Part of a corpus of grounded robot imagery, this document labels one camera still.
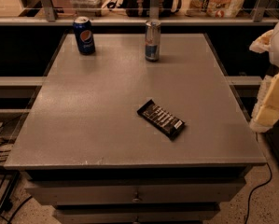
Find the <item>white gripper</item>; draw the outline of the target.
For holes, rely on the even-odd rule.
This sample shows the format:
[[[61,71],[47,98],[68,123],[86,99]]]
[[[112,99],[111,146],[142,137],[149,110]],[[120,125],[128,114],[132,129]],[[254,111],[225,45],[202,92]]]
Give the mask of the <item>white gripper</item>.
[[[252,42],[249,49],[269,52],[270,63],[279,67],[279,22]],[[253,132],[265,133],[279,120],[279,73],[266,76],[260,84],[249,126]]]

